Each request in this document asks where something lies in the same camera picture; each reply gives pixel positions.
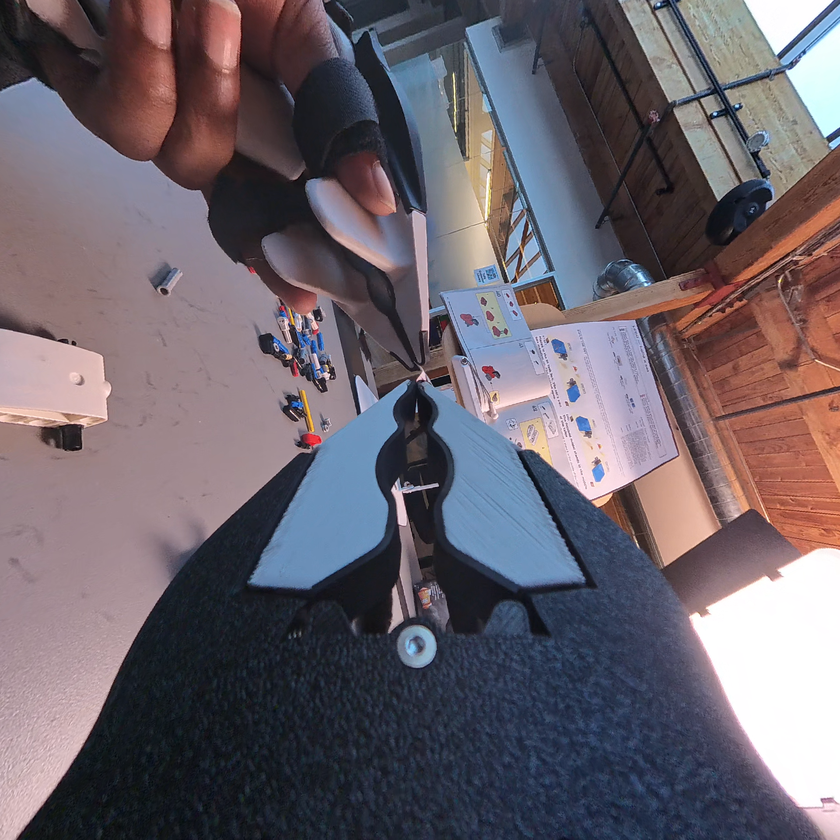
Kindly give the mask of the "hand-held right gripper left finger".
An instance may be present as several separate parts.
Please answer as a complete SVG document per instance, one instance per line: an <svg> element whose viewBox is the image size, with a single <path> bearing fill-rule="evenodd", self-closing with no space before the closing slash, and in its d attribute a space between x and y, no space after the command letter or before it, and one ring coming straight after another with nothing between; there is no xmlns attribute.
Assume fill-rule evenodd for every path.
<svg viewBox="0 0 840 840"><path fill-rule="evenodd" d="M404 426L414 417L416 385L405 381L330 436L263 549L248 583L258 589L314 592L408 525L396 490Z"/></svg>

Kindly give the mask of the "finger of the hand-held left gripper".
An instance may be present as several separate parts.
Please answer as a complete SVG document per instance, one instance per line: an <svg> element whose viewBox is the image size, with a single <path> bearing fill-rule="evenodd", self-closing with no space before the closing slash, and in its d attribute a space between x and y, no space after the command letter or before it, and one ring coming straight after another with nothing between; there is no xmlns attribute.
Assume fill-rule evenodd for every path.
<svg viewBox="0 0 840 840"><path fill-rule="evenodd" d="M409 371L419 371L420 363L394 308L378 308L364 292L360 299L349 293L335 295L333 301L364 331L394 356Z"/></svg>
<svg viewBox="0 0 840 840"><path fill-rule="evenodd" d="M411 346L412 360L423 367L427 362L429 290L427 220L424 213L403 208L396 211L397 268L392 273L395 307Z"/></svg>

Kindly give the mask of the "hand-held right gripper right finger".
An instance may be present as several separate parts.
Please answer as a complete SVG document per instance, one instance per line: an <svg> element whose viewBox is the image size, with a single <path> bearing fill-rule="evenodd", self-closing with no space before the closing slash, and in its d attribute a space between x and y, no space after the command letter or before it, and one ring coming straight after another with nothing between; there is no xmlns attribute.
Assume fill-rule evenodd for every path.
<svg viewBox="0 0 840 840"><path fill-rule="evenodd" d="M417 389L444 462L434 514L442 548L505 587L583 586L517 447L427 383Z"/></svg>

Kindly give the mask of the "pile of small toy pieces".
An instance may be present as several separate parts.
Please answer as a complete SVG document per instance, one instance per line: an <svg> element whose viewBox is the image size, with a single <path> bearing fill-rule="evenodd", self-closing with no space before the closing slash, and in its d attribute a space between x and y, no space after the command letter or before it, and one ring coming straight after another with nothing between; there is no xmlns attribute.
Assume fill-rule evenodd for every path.
<svg viewBox="0 0 840 840"><path fill-rule="evenodd" d="M281 362L293 376L304 377L320 393L326 393L328 382L336 379L337 372L324 346L322 309L301 313L277 297L275 315L277 334L260 334L259 349Z"/></svg>

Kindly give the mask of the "white curved toy panel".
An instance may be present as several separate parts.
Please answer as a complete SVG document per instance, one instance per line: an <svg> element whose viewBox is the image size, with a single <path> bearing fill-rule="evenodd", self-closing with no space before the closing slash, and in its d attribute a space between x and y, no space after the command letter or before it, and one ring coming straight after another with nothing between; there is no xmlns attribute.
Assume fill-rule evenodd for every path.
<svg viewBox="0 0 840 840"><path fill-rule="evenodd" d="M104 359L69 343L1 331L1 421L91 427L109 418Z"/></svg>

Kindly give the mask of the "printed task sheet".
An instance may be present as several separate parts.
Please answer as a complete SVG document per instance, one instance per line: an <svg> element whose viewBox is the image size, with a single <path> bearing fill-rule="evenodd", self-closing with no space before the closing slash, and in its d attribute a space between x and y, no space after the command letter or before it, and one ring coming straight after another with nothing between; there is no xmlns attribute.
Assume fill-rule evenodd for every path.
<svg viewBox="0 0 840 840"><path fill-rule="evenodd" d="M585 498L608 496L678 456L634 320L561 324L532 337L560 428L553 468Z"/></svg>

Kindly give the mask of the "person's left hand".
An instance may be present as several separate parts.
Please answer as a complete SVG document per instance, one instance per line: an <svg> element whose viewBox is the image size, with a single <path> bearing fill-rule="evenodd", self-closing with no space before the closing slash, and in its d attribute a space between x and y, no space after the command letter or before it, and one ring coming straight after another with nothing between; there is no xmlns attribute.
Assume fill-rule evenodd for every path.
<svg viewBox="0 0 840 840"><path fill-rule="evenodd" d="M317 295L345 311L392 306L386 278L365 275L317 228L305 188L266 165L276 153L237 149L247 67L290 94L310 175L336 179L370 214L396 210L375 97L323 2L109 2L100 29L80 2L21 5L42 78L115 151L202 193L228 258L300 311Z"/></svg>

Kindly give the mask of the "silver ventilation duct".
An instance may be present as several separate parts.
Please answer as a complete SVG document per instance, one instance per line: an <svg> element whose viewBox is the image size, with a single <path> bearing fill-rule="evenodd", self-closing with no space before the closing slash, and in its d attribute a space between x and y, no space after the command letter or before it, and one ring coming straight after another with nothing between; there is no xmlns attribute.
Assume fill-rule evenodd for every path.
<svg viewBox="0 0 840 840"><path fill-rule="evenodd" d="M732 457L701 400L685 353L666 315L640 318L637 326L711 508L724 526L749 509Z"/></svg>

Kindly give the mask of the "pale wooden post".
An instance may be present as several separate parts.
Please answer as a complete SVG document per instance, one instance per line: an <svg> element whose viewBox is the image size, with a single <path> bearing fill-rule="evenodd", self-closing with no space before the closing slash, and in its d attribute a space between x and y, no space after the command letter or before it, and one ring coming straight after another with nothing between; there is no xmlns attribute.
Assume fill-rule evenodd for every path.
<svg viewBox="0 0 840 840"><path fill-rule="evenodd" d="M561 323L641 319L692 307L715 289L704 269L693 270L650 286L619 292L584 306L562 310Z"/></svg>

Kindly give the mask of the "black round wall fitting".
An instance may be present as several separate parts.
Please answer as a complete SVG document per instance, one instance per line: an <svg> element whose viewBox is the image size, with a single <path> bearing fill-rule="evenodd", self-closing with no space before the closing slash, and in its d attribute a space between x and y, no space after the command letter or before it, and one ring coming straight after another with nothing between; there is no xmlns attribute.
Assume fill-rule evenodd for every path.
<svg viewBox="0 0 840 840"><path fill-rule="evenodd" d="M772 184L764 178L752 179L734 187L708 215L707 239L714 246L730 244L764 213L773 199Z"/></svg>

